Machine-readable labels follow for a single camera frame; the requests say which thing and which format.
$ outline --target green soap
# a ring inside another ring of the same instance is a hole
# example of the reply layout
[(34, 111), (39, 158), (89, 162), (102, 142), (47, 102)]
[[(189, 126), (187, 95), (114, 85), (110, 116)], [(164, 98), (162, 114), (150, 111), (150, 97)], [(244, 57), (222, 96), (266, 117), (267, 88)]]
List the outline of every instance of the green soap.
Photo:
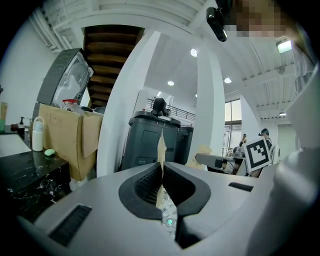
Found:
[(51, 155), (55, 154), (56, 151), (54, 149), (47, 149), (44, 154), (48, 157), (50, 157)]

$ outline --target metal railing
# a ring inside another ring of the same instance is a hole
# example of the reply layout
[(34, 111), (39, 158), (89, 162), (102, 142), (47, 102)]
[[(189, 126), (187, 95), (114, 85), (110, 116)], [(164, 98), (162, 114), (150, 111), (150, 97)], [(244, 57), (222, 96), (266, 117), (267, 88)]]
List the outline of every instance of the metal railing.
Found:
[[(146, 100), (145, 107), (152, 109), (153, 106), (154, 106), (154, 102), (155, 102), (154, 99), (148, 98)], [(176, 107), (170, 106), (170, 105), (166, 105), (166, 108), (170, 110), (171, 115), (173, 115), (173, 116), (176, 116), (178, 118), (184, 118), (184, 119), (190, 120), (192, 122), (196, 121), (196, 115), (195, 114), (192, 114), (190, 112), (184, 111), (184, 110), (182, 110), (180, 108), (176, 108)]]

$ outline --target red lid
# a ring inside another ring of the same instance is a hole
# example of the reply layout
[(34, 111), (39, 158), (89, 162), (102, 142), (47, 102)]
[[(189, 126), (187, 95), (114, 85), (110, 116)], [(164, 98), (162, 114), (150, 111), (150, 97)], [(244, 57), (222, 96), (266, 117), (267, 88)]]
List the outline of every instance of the red lid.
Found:
[(70, 99), (64, 99), (62, 102), (67, 105), (67, 104), (70, 104), (70, 103), (77, 103), (78, 100), (70, 98)]

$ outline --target black rubber pad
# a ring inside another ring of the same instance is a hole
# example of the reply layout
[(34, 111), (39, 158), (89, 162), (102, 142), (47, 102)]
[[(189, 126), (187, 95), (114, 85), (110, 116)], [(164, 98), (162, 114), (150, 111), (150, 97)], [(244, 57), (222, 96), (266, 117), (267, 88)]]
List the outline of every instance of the black rubber pad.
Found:
[(249, 185), (244, 185), (244, 184), (240, 184), (240, 183), (236, 183), (236, 182), (231, 182), (229, 184), (230, 187), (239, 189), (239, 190), (244, 190), (244, 191), (248, 191), (251, 192), (252, 189), (254, 188), (253, 186), (249, 186)]
[(50, 238), (57, 243), (67, 246), (75, 236), (82, 223), (91, 212), (92, 208), (85, 205), (78, 205), (70, 214), (53, 230)]

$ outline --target wooden stair step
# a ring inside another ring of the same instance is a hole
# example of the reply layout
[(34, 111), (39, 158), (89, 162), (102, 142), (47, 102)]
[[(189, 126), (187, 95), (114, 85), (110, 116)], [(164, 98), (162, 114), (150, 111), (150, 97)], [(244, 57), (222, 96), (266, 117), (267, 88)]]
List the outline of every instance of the wooden stair step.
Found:
[(121, 67), (125, 64), (127, 58), (108, 54), (89, 54), (88, 61), (92, 64), (108, 65)]
[(119, 75), (121, 71), (121, 68), (111, 67), (111, 66), (93, 65), (92, 67), (96, 75), (108, 75), (108, 74)]
[(114, 85), (116, 82), (116, 79), (114, 78), (109, 78), (109, 77), (105, 77), (105, 76), (101, 76), (101, 75), (93, 75), (90, 78), (90, 82), (93, 83), (98, 83), (98, 84), (109, 84), (109, 85)]
[(123, 34), (138, 34), (141, 28), (137, 26), (129, 26), (129, 25), (95, 25), (88, 26), (85, 28), (87, 34), (91, 33), (123, 33)]
[(112, 91), (112, 88), (106, 87), (103, 85), (93, 84), (89, 87), (89, 90), (92, 90), (97, 93), (110, 94)]
[(109, 100), (109, 95), (101, 94), (101, 93), (94, 93), (94, 94), (92, 94), (91, 98), (107, 101), (107, 100)]
[(86, 48), (92, 53), (117, 53), (128, 55), (135, 48), (134, 45), (118, 42), (90, 42)]
[(99, 106), (99, 107), (105, 107), (107, 105), (107, 101), (103, 100), (94, 100), (92, 102), (93, 105)]
[(117, 33), (117, 32), (97, 32), (86, 35), (92, 42), (113, 42), (134, 45), (137, 40), (136, 34)]

